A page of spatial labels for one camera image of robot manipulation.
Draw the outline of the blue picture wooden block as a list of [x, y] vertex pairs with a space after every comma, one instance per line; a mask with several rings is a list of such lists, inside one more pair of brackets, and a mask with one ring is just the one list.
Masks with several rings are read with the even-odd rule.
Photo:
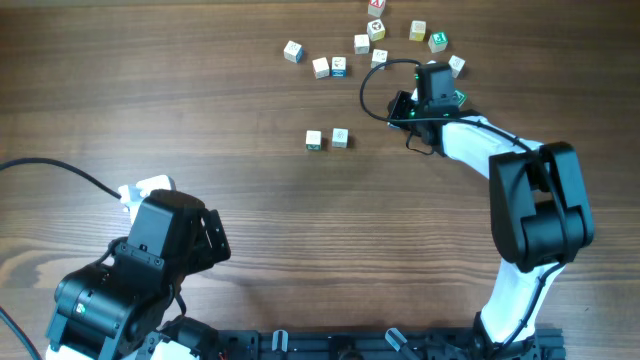
[[331, 59], [331, 76], [345, 77], [347, 75], [347, 66], [345, 57], [333, 57]]

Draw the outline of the yellow plain wooden block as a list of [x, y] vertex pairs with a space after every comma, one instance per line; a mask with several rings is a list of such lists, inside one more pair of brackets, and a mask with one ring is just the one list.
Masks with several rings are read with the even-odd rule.
[[410, 25], [409, 39], [411, 41], [422, 42], [426, 36], [426, 22], [413, 20]]

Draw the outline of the blue P wooden block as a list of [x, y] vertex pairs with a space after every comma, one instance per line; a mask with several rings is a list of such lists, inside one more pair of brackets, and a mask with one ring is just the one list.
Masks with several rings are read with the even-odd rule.
[[448, 64], [451, 68], [453, 78], [458, 78], [462, 74], [465, 63], [466, 61], [463, 58], [456, 55], [451, 56]]

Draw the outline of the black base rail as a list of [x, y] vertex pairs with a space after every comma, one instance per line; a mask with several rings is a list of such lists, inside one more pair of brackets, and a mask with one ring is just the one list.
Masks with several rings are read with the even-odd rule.
[[469, 328], [404, 332], [221, 331], [220, 359], [489, 359]]

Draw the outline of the green letter wooden block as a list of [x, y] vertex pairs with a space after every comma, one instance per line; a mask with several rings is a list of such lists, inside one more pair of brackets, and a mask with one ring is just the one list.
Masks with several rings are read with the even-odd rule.
[[439, 53], [446, 49], [448, 45], [448, 36], [445, 32], [433, 32], [430, 35], [428, 46], [432, 53]]

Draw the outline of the green bottom wooden block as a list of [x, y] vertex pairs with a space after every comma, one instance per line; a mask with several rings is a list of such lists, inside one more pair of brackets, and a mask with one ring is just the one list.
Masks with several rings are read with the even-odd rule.
[[317, 130], [308, 130], [305, 145], [309, 151], [320, 151], [322, 149], [322, 133]]

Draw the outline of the red X wooden block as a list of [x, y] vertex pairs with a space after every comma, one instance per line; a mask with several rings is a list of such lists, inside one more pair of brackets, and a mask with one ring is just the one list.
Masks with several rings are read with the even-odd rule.
[[385, 10], [386, 0], [369, 0], [368, 14], [380, 18]]

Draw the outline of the green Z wooden block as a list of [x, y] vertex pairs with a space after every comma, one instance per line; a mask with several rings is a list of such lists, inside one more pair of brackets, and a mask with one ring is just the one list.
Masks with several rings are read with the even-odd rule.
[[458, 89], [455, 90], [455, 95], [456, 95], [456, 98], [457, 98], [458, 107], [461, 108], [463, 106], [463, 104], [465, 103], [465, 101], [467, 100], [468, 96], [464, 92], [462, 92], [462, 91], [460, 91]]

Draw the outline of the wooden block with red side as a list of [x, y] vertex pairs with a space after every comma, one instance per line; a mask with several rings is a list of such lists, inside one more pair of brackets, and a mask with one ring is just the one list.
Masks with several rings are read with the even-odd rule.
[[325, 78], [330, 75], [330, 66], [326, 57], [314, 59], [312, 61], [312, 67], [316, 79]]

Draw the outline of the blue edged far-left block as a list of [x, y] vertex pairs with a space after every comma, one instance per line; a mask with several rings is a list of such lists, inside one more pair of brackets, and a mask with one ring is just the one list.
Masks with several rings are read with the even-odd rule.
[[299, 63], [304, 54], [304, 48], [301, 44], [294, 41], [288, 41], [284, 50], [284, 58], [293, 63]]

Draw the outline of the red N wooden block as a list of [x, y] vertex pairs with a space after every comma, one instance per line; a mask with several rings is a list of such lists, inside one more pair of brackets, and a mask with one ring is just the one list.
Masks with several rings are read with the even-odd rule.
[[388, 60], [388, 52], [382, 49], [374, 49], [371, 58], [371, 68], [385, 69], [384, 63]]

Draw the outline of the red striped wooden block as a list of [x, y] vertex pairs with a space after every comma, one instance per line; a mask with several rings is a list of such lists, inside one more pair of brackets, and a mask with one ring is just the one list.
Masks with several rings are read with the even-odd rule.
[[334, 128], [332, 133], [332, 146], [336, 148], [347, 148], [349, 132], [344, 128]]

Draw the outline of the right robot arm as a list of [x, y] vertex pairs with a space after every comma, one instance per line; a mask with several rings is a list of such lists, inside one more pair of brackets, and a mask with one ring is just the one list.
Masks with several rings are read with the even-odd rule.
[[397, 95], [388, 120], [488, 179], [491, 232], [501, 264], [479, 313], [480, 331], [495, 350], [504, 350], [533, 336], [551, 284], [593, 241], [577, 153], [566, 142], [522, 139], [477, 112], [461, 110], [450, 65], [414, 66], [416, 89]]

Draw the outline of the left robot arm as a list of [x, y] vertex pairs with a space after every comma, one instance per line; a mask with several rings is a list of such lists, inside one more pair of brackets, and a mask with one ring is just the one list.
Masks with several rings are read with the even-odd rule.
[[176, 190], [152, 191], [129, 234], [57, 286], [48, 351], [69, 349], [89, 359], [130, 355], [182, 300], [186, 277], [230, 256], [217, 211]]

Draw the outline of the yellow picture wooden block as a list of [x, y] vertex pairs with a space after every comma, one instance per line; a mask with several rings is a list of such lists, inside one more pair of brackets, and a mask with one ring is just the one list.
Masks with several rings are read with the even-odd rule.
[[367, 34], [372, 42], [381, 40], [386, 35], [386, 29], [380, 19], [370, 21], [367, 24]]

